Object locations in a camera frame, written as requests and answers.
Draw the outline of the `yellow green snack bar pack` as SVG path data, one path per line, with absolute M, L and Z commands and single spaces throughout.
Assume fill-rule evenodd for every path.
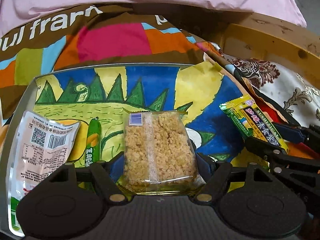
M 222 103 L 219 107 L 232 120 L 244 139 L 255 137 L 283 148 L 286 153 L 289 151 L 284 139 L 250 95 Z

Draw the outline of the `clear rice crisp bar pack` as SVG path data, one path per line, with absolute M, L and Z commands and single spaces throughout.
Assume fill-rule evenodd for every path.
M 127 114 L 123 187 L 135 194 L 175 194 L 204 184 L 182 116 L 178 111 Z

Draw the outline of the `green corn sausage stick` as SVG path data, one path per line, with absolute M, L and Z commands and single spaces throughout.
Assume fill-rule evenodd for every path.
M 88 127 L 86 149 L 85 149 L 85 167 L 89 167 L 101 159 L 101 123 L 99 118 L 93 118 Z

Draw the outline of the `floral satin blanket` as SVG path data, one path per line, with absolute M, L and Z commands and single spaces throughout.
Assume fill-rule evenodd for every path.
M 241 59 L 228 54 L 223 57 L 287 122 L 303 127 L 319 125 L 319 89 L 301 75 L 272 61 Z

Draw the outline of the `pink white snack pouch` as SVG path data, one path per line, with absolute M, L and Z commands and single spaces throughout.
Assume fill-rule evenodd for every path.
M 15 236 L 24 236 L 17 220 L 19 202 L 67 161 L 80 126 L 79 121 L 61 124 L 24 111 L 12 144 L 14 162 L 9 174 L 8 219 Z

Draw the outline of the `colourful dinosaur metal tray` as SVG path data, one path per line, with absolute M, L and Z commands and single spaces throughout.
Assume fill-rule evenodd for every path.
M 220 105 L 243 95 L 217 63 L 125 63 L 39 76 L 14 113 L 1 157 L 1 228 L 22 237 L 16 209 L 61 165 L 119 157 L 115 180 L 136 193 L 203 182 L 196 153 L 230 161 L 243 139 Z

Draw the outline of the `colourful paul frank quilt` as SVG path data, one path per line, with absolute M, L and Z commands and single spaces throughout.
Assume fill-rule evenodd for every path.
M 84 4 L 31 21 L 1 38 L 1 116 L 9 119 L 38 76 L 108 64 L 155 63 L 193 66 L 217 63 L 251 94 L 276 123 L 287 122 L 209 35 L 212 12 L 167 4 Z

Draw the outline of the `wooden bed frame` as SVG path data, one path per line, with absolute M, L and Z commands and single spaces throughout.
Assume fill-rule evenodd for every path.
M 209 37 L 241 59 L 272 61 L 319 88 L 319 35 L 285 20 L 248 12 L 212 12 Z

